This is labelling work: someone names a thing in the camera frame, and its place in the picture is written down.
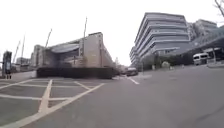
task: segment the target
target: white van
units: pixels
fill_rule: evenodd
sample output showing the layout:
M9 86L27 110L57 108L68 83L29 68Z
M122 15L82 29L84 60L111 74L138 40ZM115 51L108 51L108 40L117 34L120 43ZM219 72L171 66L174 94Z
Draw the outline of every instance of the white van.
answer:
M200 65L200 64L206 64L208 59L208 53L197 53L193 56L194 64Z

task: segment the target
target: tree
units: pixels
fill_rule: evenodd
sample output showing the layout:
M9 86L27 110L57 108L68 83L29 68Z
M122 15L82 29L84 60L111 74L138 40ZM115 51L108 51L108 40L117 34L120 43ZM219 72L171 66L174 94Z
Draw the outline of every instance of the tree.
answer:
M216 4L215 7L219 9L222 16L224 17L224 9L222 7L222 3L224 3L224 0L220 0L220 1L215 0L215 4Z

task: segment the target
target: office building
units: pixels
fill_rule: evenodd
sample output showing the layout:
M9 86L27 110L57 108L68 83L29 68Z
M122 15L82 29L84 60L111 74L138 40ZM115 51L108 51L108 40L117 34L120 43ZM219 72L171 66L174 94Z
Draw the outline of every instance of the office building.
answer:
M131 63L133 64L133 65L135 65L136 63L137 63L137 59L138 59L138 57L137 57L137 53L136 53L136 49L135 49L135 46L133 46L132 48L131 48L131 52L130 52L130 54L129 54L129 57L130 57L130 59L131 59Z
M212 32L213 30L217 29L217 24L207 20L197 20L194 23L195 32L197 36L204 36L208 33Z
M194 23L187 23L187 31L188 31L190 41L193 41L194 39L198 37L195 31Z
M164 55L188 43L189 36L184 16L145 13L135 39L135 49L139 59L147 64L151 63L152 55Z

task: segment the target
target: building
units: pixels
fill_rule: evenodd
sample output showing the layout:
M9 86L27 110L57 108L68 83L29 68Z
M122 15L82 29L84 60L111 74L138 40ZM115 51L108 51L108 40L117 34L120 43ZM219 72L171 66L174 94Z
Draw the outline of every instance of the building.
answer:
M33 67L111 67L112 58L103 43L101 32L84 39L44 48L36 45L31 57Z
M211 21L200 19L194 23L194 29L198 37L204 36L217 29L217 24Z
M16 59L16 64L30 65L30 59L24 58L24 57L19 57L19 58Z
M132 47L129 57L131 59L132 66L136 65L138 61L138 57L137 57L135 46Z
M193 41L194 39L198 37L195 31L194 23L187 23L187 31L188 31L190 41Z
M153 62L151 58L154 54L164 55L188 43L184 16L145 13L135 39L135 49L139 59L144 64L150 64Z

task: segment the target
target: curved building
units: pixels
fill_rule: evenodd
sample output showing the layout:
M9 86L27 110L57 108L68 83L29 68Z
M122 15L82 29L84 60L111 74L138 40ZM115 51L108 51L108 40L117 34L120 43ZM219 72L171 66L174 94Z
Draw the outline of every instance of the curved building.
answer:
M185 17L166 13L145 13L135 39L138 58L149 63L151 55L167 54L187 45L189 36Z

